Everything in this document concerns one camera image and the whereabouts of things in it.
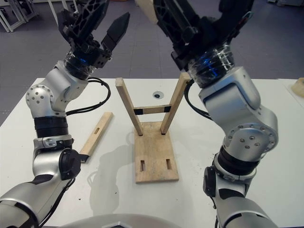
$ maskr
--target wooden plank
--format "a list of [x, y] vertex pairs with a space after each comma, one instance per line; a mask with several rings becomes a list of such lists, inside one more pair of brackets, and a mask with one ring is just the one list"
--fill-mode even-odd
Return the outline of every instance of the wooden plank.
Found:
[[83, 146], [80, 152], [81, 162], [85, 163], [87, 159], [93, 155], [93, 152], [96, 146], [98, 145], [101, 136], [106, 131], [112, 117], [113, 117], [113, 113], [106, 112], [100, 118], [98, 124], [95, 126], [90, 137], [87, 139], [85, 145]]
[[137, 131], [138, 135], [143, 135], [143, 130], [140, 125], [138, 117], [134, 113], [134, 106], [132, 104], [130, 95], [128, 93], [127, 87], [125, 86], [124, 80], [122, 77], [117, 78], [115, 80], [115, 86], [118, 90], [118, 93], [123, 101], [123, 104], [130, 116], [130, 119], [132, 120], [132, 123]]
[[136, 183], [178, 181], [170, 134], [162, 135], [161, 122], [141, 123], [143, 136], [135, 134]]
[[168, 113], [171, 109], [170, 104], [159, 106], [146, 106], [134, 108], [135, 115], [154, 114], [154, 113]]
[[177, 85], [175, 87], [174, 93], [172, 95], [170, 104], [171, 104], [171, 110], [169, 113], [166, 113], [164, 116], [164, 119], [162, 121], [161, 125], [161, 133], [166, 134], [170, 124], [175, 116], [175, 113], [181, 103], [181, 99], [184, 96], [184, 90], [186, 88], [187, 82], [190, 81], [191, 78], [188, 73], [181, 73], [180, 78], [177, 82]]

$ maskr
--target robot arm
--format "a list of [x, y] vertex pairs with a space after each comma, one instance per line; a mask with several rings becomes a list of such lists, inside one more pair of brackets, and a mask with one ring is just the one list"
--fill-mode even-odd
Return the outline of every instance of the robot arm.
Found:
[[221, 0], [220, 19], [200, 18], [187, 0], [153, 0], [150, 9], [173, 42], [173, 60], [202, 89], [199, 97], [208, 118], [226, 135], [212, 166], [205, 169], [203, 189], [217, 209], [216, 223], [227, 228], [276, 227], [245, 198], [256, 166], [278, 142], [276, 115], [261, 105], [250, 76], [234, 67], [230, 51], [232, 38], [252, 15], [252, 4], [253, 0]]
[[72, 149], [68, 134], [67, 104], [80, 96], [95, 68], [102, 68], [126, 32], [129, 13], [116, 19], [101, 45], [92, 31], [105, 16], [109, 0], [91, 0], [74, 15], [58, 16], [59, 30], [71, 45], [39, 84], [26, 93], [26, 102], [35, 122], [34, 180], [22, 183], [0, 197], [0, 227], [42, 227], [59, 204], [64, 192], [80, 172], [80, 157]]

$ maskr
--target round hole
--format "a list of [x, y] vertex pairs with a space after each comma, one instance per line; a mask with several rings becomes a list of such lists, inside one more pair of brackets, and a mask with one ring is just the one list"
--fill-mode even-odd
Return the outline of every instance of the round hole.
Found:
[[163, 94], [163, 92], [161, 92], [161, 91], [155, 91], [155, 92], [153, 93], [153, 97], [154, 97], [155, 99], [163, 99], [164, 94]]

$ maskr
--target blue light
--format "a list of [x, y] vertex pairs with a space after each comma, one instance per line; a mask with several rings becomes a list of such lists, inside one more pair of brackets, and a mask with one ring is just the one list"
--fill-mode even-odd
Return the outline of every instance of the blue light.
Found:
[[79, 59], [80, 59], [81, 62], [87, 64], [87, 61], [85, 59], [83, 59], [83, 58], [79, 58]]
[[209, 67], [209, 69], [212, 71], [212, 73], [213, 73], [213, 75], [214, 75], [215, 77], [218, 76], [218, 74], [215, 72], [215, 69], [212, 67], [209, 58], [206, 58], [206, 59], [204, 60], [204, 64], [207, 65], [207, 66]]

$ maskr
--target wooden stool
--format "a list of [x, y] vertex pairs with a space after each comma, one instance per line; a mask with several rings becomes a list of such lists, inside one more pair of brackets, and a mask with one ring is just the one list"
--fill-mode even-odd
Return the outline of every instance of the wooden stool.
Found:
[[[124, 80], [116, 79], [116, 88], [136, 129], [134, 131], [136, 183], [179, 180], [168, 129], [180, 105], [188, 81], [190, 81], [188, 73], [181, 73], [170, 104], [134, 108]], [[166, 114], [161, 122], [140, 122], [137, 116], [153, 113]]]

